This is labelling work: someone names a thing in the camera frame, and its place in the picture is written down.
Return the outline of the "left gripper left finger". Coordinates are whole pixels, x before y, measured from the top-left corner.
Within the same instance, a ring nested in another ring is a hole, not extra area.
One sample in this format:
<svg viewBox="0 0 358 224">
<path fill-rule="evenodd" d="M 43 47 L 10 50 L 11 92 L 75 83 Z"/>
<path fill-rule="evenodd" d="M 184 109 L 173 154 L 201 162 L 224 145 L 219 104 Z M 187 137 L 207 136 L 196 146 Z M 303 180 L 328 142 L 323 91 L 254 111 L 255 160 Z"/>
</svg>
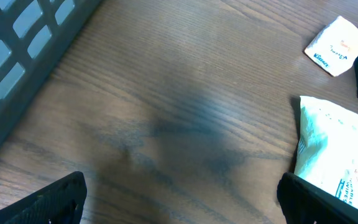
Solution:
<svg viewBox="0 0 358 224">
<path fill-rule="evenodd" d="M 87 196 L 82 172 L 73 172 L 0 210 L 0 223 L 79 224 Z"/>
</svg>

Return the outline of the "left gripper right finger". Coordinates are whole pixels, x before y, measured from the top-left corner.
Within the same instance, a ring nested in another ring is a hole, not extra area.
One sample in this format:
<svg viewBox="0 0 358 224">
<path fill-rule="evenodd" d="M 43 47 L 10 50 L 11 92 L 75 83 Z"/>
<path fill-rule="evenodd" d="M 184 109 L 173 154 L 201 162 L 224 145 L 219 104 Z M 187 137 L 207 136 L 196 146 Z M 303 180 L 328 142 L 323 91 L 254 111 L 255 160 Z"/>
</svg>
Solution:
<svg viewBox="0 0 358 224">
<path fill-rule="evenodd" d="M 358 224 L 358 209 L 291 172 L 282 175 L 277 199 L 287 224 Z"/>
</svg>

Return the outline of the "teal wet wipes pack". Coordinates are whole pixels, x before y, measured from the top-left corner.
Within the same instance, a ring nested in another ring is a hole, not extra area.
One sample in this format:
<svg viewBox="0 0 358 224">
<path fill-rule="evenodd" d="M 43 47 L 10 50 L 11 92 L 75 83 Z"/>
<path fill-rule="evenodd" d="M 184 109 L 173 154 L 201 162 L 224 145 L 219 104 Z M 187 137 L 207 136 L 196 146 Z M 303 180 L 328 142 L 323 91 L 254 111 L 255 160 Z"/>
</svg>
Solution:
<svg viewBox="0 0 358 224">
<path fill-rule="evenodd" d="M 358 209 L 358 114 L 301 96 L 295 175 Z"/>
</svg>

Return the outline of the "small orange snack packet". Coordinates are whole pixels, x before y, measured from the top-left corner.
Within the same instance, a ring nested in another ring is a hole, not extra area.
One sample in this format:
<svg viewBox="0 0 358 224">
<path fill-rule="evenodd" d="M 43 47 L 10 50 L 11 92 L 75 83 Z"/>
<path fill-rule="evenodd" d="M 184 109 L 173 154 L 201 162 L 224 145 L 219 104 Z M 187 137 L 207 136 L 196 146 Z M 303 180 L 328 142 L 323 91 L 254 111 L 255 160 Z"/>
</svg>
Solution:
<svg viewBox="0 0 358 224">
<path fill-rule="evenodd" d="M 324 71 L 337 77 L 348 71 L 358 57 L 358 28 L 338 16 L 318 33 L 304 53 Z"/>
</svg>

